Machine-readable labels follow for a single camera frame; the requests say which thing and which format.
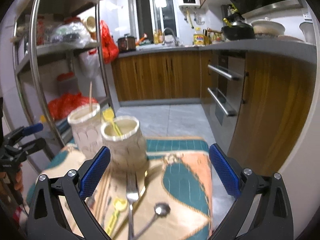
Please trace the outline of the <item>white ceramic jar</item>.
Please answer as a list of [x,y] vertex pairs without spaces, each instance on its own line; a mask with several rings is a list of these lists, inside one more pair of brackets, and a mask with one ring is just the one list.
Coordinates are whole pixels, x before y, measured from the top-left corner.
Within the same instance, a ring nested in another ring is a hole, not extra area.
[[92,103],[92,111],[89,104],[78,107],[68,115],[67,121],[78,149],[87,159],[92,159],[103,145],[100,104]]
[[103,145],[111,152],[111,164],[121,171],[138,171],[147,163],[146,139],[140,129],[140,122],[134,116],[119,116],[114,123],[122,135],[115,133],[110,122],[102,124],[100,131]]

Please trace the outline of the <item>gold fork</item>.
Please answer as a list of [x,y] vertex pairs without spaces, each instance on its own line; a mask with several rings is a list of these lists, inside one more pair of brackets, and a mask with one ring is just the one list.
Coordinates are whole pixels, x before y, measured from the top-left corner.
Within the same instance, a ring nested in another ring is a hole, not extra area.
[[[146,177],[148,175],[148,171],[139,170],[136,172],[137,183],[138,183],[138,192],[139,192],[139,199],[135,204],[133,204],[133,210],[136,211],[137,207],[139,206],[140,200],[142,200],[142,196],[146,191]],[[116,190],[116,197],[121,199],[126,198],[126,173],[118,173],[115,176],[115,184],[117,186]],[[128,224],[128,210],[129,207],[127,206],[126,210],[119,215],[116,227],[112,233],[113,239],[120,239],[120,235],[123,231],[127,231],[127,224]]]

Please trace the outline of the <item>black wok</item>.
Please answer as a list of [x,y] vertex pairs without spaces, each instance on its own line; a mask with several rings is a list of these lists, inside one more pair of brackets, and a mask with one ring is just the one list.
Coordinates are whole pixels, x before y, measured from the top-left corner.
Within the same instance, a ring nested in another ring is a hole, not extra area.
[[221,32],[226,39],[236,41],[255,38],[251,25],[241,21],[229,22],[227,18],[224,18],[223,21],[226,25],[221,28]]

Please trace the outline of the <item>yellow tulip pick on mat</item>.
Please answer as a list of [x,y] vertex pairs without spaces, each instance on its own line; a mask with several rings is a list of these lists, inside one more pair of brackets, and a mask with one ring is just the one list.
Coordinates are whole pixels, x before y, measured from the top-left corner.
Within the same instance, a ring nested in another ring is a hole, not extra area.
[[120,213],[126,210],[127,205],[127,200],[123,198],[116,197],[113,201],[114,211],[112,212],[111,217],[105,225],[105,231],[110,237],[112,235],[112,232],[114,231]]

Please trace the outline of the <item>wooden chopstick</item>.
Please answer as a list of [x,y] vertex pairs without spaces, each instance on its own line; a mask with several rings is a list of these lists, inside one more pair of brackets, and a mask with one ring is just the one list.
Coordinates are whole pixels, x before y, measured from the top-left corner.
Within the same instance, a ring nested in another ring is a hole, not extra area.
[[92,106],[92,81],[90,81],[89,85],[89,112],[92,113],[93,106]]

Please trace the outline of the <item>window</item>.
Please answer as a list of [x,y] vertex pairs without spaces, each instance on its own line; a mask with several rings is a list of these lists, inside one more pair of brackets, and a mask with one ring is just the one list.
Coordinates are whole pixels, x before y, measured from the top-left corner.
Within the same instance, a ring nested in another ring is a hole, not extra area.
[[174,0],[133,0],[136,37],[158,44],[159,36],[177,35]]

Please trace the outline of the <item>silver flower spoon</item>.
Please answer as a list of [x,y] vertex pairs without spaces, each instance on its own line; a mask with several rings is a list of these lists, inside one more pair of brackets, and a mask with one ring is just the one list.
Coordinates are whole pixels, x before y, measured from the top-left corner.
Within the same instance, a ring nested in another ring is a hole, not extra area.
[[154,214],[150,221],[142,228],[134,237],[133,239],[139,239],[145,232],[148,230],[150,226],[158,219],[167,217],[170,213],[171,208],[168,203],[165,202],[158,202],[154,205]]

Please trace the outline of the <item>steel shelving rack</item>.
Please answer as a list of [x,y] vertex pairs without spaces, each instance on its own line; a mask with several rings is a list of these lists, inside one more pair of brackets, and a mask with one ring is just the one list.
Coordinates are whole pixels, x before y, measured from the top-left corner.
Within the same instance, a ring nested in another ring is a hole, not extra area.
[[[59,15],[63,17],[74,17],[91,8],[95,9],[95,26],[97,30],[96,41],[90,42],[88,45],[84,46],[84,48],[77,48],[75,45],[68,42],[50,43],[39,46],[36,44],[38,14],[47,12],[49,14]],[[26,14],[30,14],[30,22],[28,28],[28,52],[23,57],[21,62],[17,61],[17,44],[13,44],[13,65],[18,95],[20,97],[20,102],[28,122],[30,124],[34,124],[34,119],[31,116],[31,113],[27,107],[27,101],[23,97],[21,81],[19,78],[19,75],[21,73],[23,73],[25,70],[29,70],[33,78],[33,85],[36,90],[36,95],[42,110],[42,114],[48,121],[48,140],[50,140],[52,143],[56,143],[59,146],[63,147],[72,138],[72,132],[71,129],[68,128],[65,132],[61,133],[60,130],[57,128],[56,123],[50,116],[47,100],[41,83],[39,67],[43,64],[48,64],[57,60],[72,60],[74,56],[77,56],[80,53],[83,53],[84,51],[96,48],[98,50],[99,67],[106,94],[106,96],[102,100],[102,103],[103,105],[112,105],[106,69],[103,61],[103,50],[101,45],[100,0],[30,0],[26,3],[25,7],[23,8],[22,12],[18,15],[18,17],[15,18],[15,30],[17,29],[18,22],[21,16],[24,16]]]

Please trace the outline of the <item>red bag on lower shelf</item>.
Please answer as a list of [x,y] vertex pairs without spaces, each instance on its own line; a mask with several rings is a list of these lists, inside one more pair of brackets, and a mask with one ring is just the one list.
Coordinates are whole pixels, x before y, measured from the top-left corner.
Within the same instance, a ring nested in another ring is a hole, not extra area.
[[53,120],[66,118],[69,113],[83,105],[89,104],[89,97],[77,94],[65,93],[48,103],[48,111]]

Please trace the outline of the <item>electric rice cooker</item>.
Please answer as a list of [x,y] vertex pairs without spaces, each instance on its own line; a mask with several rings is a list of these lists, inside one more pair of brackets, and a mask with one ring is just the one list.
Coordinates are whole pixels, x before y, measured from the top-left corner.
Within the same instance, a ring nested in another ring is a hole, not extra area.
[[136,38],[130,34],[125,34],[118,38],[117,45],[120,53],[136,51]]

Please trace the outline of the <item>clear plastic bag on shelf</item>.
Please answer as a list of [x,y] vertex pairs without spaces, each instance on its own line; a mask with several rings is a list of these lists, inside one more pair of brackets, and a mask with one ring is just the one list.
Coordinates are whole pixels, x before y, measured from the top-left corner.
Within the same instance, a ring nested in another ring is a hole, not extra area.
[[49,36],[50,43],[67,43],[76,48],[84,48],[91,41],[90,33],[78,17],[59,25]]

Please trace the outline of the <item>kitchen faucet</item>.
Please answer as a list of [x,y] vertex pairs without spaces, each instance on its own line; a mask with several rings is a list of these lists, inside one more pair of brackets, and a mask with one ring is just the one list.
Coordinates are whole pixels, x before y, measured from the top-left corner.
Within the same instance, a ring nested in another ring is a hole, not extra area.
[[175,36],[174,31],[171,28],[169,27],[164,28],[162,31],[162,36],[163,36],[163,41],[162,41],[163,46],[166,44],[173,44],[176,47],[179,46],[177,37]]

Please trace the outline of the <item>silver steel fork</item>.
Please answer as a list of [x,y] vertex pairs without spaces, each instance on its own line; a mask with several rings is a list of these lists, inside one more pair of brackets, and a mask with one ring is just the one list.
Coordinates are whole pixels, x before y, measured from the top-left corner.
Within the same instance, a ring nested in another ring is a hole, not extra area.
[[133,226],[133,205],[139,200],[139,189],[138,182],[135,172],[128,172],[126,174],[126,198],[129,204],[128,211],[128,239],[134,237],[134,226]]

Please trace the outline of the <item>yellow tin can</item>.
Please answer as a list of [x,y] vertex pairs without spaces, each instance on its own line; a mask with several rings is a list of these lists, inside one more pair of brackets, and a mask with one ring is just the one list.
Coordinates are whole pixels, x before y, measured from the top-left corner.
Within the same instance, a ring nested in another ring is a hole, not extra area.
[[193,34],[193,45],[196,45],[196,46],[204,46],[205,45],[204,35],[200,31],[196,31]]

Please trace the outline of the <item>white ceramic casserole pot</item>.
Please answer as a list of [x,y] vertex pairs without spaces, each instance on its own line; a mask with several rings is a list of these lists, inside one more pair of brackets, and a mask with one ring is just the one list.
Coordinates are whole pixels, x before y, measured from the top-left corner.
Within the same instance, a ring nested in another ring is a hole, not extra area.
[[284,35],[285,27],[278,23],[271,21],[270,19],[255,20],[251,22],[254,33],[256,36],[270,36],[278,37],[279,35]]

